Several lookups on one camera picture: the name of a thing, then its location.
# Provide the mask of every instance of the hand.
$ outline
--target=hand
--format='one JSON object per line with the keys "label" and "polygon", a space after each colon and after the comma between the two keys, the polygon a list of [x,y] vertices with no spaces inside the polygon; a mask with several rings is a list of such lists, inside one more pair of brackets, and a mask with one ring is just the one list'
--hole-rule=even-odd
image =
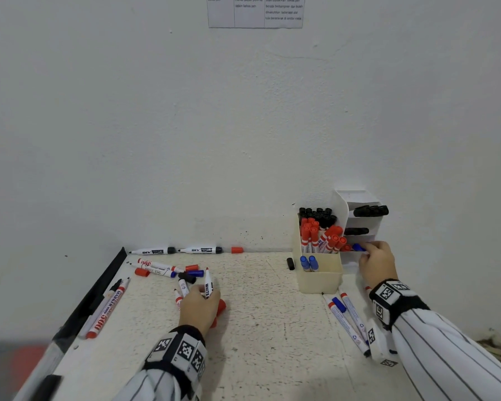
{"label": "hand", "polygon": [[203,337],[206,337],[217,315],[220,291],[214,289],[208,299],[205,299],[201,292],[204,292],[203,284],[191,287],[189,294],[180,303],[180,322],[178,324],[194,326],[200,330]]}
{"label": "hand", "polygon": [[389,245],[384,241],[361,242],[360,246],[369,252],[360,257],[360,273],[371,288],[387,278],[397,278],[395,258]]}

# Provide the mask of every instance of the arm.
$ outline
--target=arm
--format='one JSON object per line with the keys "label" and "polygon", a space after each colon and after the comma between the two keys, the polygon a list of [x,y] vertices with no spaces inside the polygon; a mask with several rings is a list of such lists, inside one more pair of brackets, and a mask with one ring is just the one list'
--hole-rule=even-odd
{"label": "arm", "polygon": [[193,286],[180,304],[178,327],[164,335],[150,352],[141,370],[114,397],[114,401],[199,401],[200,379],[207,351],[204,337],[212,325],[219,290],[204,299],[203,286]]}
{"label": "arm", "polygon": [[501,363],[397,280],[385,242],[363,244],[360,271],[374,289],[374,312],[423,400],[501,401]]}

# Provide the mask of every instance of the blue marker cap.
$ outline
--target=blue marker cap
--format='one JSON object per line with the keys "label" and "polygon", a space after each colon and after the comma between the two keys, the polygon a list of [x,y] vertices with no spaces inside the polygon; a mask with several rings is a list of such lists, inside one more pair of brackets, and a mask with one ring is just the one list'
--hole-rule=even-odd
{"label": "blue marker cap", "polygon": [[319,264],[317,263],[316,257],[315,256],[310,256],[308,258],[308,262],[310,263],[310,267],[312,270],[315,272],[317,269],[319,269]]}
{"label": "blue marker cap", "polygon": [[358,243],[353,244],[353,250],[356,252],[365,252],[365,249],[360,246]]}
{"label": "blue marker cap", "polygon": [[188,270],[186,273],[188,276],[204,277],[204,270]]}
{"label": "blue marker cap", "polygon": [[338,309],[340,310],[340,312],[343,314],[344,312],[347,312],[347,309],[345,308],[345,305],[343,305],[343,303],[339,300],[338,297],[334,297],[332,298],[332,302],[334,303],[334,305],[336,307],[338,307]]}
{"label": "blue marker cap", "polygon": [[301,256],[301,266],[304,270],[308,270],[310,268],[310,263],[308,263],[306,256]]}

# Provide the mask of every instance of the paper notice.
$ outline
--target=paper notice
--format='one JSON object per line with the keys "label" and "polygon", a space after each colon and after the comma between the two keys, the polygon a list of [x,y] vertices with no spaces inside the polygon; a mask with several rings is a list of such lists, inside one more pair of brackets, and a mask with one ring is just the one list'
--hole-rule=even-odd
{"label": "paper notice", "polygon": [[304,0],[207,0],[210,28],[302,28]]}

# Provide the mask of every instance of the wristband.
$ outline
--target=wristband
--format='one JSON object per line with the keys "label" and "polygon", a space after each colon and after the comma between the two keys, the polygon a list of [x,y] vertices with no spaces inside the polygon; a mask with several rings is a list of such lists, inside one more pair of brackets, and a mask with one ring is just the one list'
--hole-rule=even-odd
{"label": "wristband", "polygon": [[160,339],[146,358],[143,370],[166,371],[178,381],[182,399],[198,400],[201,393],[199,381],[206,368],[207,351],[203,338],[194,327],[180,326],[175,330]]}
{"label": "wristband", "polygon": [[408,310],[430,310],[426,303],[407,285],[394,278],[378,284],[370,293],[373,312],[386,330],[391,330],[397,318]]}

